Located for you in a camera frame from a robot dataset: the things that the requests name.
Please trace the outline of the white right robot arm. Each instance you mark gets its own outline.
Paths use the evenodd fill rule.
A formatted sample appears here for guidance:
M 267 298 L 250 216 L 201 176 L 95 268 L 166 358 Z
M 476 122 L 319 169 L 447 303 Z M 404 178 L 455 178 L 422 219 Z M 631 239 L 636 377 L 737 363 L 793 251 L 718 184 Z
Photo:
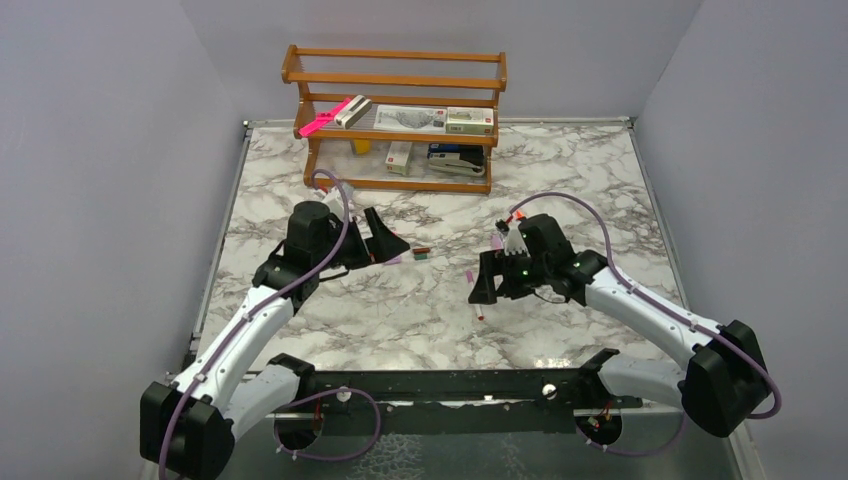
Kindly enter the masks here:
M 579 398 L 600 407 L 614 396 L 634 396 L 681 409 L 705 432 L 729 436 L 778 395 L 754 331 L 701 317 L 644 288 L 602 254 L 577 252 L 557 221 L 538 214 L 500 223 L 500 249 L 479 256 L 468 301 L 493 305 L 517 300 L 542 286 L 566 301 L 608 315 L 641 334 L 668 356 L 642 360 L 614 353 L 577 380 Z

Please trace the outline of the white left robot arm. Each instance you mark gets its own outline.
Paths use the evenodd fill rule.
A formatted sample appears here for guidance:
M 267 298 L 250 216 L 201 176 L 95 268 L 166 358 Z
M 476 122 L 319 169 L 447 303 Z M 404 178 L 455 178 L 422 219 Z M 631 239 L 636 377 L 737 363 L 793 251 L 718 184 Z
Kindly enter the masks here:
M 328 268 L 357 270 L 409 250 L 381 220 L 365 211 L 371 235 L 361 235 L 343 200 L 303 201 L 288 219 L 287 236 L 257 268 L 242 304 L 224 330 L 168 384 L 151 383 L 140 399 L 139 450 L 188 479 L 215 479 L 236 442 L 285 405 L 306 408 L 314 384 L 306 366 L 269 364 L 243 379 L 271 338 L 315 292 Z

